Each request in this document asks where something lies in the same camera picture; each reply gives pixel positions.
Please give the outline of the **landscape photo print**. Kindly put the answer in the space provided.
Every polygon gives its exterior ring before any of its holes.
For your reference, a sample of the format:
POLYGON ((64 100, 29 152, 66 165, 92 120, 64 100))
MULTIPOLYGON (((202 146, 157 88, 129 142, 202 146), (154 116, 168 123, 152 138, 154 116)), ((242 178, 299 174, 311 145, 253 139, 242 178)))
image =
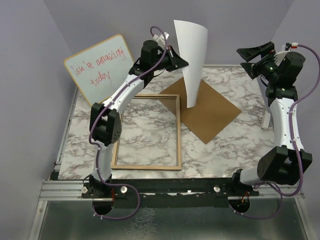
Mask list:
POLYGON ((182 68, 186 90, 186 107, 196 105, 203 66, 206 59, 208 29, 197 23, 174 20, 180 57, 188 62, 182 68))

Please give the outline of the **brown backing board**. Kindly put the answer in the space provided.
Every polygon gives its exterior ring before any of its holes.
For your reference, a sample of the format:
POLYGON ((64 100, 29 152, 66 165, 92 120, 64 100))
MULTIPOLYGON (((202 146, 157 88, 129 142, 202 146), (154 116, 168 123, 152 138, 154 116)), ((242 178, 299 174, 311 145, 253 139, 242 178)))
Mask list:
POLYGON ((180 121, 204 144, 209 143, 242 112, 204 80, 199 85, 196 105, 191 108, 187 108, 183 78, 160 93, 179 95, 180 121))

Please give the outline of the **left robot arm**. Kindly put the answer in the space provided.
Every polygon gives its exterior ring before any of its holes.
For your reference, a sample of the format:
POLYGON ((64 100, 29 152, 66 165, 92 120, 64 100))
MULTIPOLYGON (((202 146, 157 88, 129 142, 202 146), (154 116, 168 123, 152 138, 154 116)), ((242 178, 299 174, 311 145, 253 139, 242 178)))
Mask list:
POLYGON ((172 46, 161 47, 155 40, 146 40, 124 83, 107 100, 91 106, 89 143, 96 146, 96 157, 89 186, 97 196, 106 197, 114 186, 111 182, 111 160, 114 144, 122 133, 121 115, 124 109, 151 82, 156 71, 172 72, 188 65, 172 46))

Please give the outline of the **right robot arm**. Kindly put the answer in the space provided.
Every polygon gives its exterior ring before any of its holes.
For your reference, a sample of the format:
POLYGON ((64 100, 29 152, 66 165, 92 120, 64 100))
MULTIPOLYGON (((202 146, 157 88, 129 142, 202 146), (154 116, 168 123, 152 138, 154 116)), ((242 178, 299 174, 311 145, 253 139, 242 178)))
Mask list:
POLYGON ((265 96, 273 120, 274 147, 256 167, 233 174, 229 189, 236 196, 246 192, 248 186, 265 182, 293 186, 313 161, 312 155, 304 150, 298 129, 300 98, 294 83, 306 59, 294 51, 297 47, 297 43, 287 43, 283 51, 276 52, 274 43, 268 42, 237 49, 244 60, 241 66, 249 77, 267 81, 265 96))

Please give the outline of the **whiteboard with red writing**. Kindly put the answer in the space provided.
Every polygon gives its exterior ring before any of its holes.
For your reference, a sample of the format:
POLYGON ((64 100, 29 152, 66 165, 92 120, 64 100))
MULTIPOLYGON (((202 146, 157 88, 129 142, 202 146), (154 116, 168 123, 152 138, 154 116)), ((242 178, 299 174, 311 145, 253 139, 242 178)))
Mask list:
POLYGON ((126 80, 134 60, 121 34, 64 60, 64 66, 89 105, 110 97, 126 80))

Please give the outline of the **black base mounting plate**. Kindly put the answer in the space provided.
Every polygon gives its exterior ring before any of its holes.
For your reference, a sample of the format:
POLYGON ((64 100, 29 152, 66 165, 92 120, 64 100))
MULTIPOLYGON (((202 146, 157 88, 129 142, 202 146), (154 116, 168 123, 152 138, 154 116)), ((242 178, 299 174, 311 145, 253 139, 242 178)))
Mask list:
POLYGON ((257 197, 258 192, 231 177, 111 179, 109 185, 93 177, 83 184, 83 199, 115 208, 227 208, 228 200, 257 197))

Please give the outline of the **aluminium rail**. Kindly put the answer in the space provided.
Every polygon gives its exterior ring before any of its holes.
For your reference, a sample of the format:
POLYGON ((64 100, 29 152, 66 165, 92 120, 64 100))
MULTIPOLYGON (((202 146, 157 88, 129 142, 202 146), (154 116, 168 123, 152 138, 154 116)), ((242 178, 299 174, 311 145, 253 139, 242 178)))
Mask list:
MULTIPOLYGON (((89 193, 89 187, 86 186, 89 184, 87 180, 48 180, 43 181, 42 187, 39 194, 39 201, 81 201, 85 199, 94 199, 96 201, 107 201, 110 200, 111 197, 100 197, 94 196, 93 193, 89 193)), ((296 186, 288 186, 283 185, 280 186, 280 190, 283 193, 290 193, 295 190, 296 186)), ((227 193, 227 190, 222 190, 222 187, 211 187, 209 188, 208 193, 212 194, 214 197, 227 197, 229 200, 240 199, 243 195, 240 193, 236 193, 235 196, 232 196, 231 193, 227 193)), ((265 197, 265 198, 273 198, 277 197, 277 193, 273 190, 269 185, 262 185, 258 189, 258 191, 253 191, 253 193, 249 193, 249 196, 256 198, 257 196, 265 197)), ((141 192, 142 197, 146 198, 147 196, 156 196, 155 190, 146 190, 141 192)), ((165 193, 164 190, 160 190, 159 194, 164 194, 164 196, 195 196, 199 197, 204 195, 204 190, 178 190, 178 191, 169 191, 165 193)))

